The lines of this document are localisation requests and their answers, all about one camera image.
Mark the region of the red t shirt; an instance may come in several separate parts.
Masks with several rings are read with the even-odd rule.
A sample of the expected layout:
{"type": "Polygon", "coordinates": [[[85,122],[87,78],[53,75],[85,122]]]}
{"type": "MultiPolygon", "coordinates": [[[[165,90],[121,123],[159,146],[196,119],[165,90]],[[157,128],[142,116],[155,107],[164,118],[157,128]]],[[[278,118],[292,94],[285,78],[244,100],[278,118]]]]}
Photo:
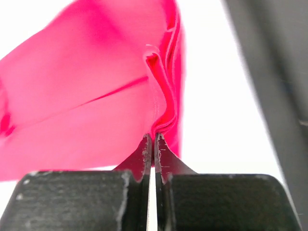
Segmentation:
{"type": "Polygon", "coordinates": [[[0,179],[112,166],[144,134],[180,154],[184,34],[173,0],[76,0],[0,62],[0,179]]]}

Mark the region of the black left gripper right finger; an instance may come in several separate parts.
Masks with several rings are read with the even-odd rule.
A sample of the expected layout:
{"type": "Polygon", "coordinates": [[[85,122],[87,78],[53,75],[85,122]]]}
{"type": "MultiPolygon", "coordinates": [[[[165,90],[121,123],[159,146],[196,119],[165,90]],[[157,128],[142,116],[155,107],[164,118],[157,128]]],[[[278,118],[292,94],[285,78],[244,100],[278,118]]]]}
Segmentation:
{"type": "Polygon", "coordinates": [[[154,141],[160,231],[300,231],[281,185],[267,174],[199,174],[154,141]]]}

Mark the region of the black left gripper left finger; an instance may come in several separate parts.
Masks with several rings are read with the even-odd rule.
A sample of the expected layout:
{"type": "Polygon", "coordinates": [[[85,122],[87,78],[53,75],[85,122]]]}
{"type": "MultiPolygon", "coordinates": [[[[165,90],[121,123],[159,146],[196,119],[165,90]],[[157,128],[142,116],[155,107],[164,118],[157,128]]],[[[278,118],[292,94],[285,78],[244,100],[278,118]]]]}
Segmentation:
{"type": "Polygon", "coordinates": [[[109,171],[38,171],[25,175],[0,219],[3,231],[144,231],[152,139],[109,171]]]}

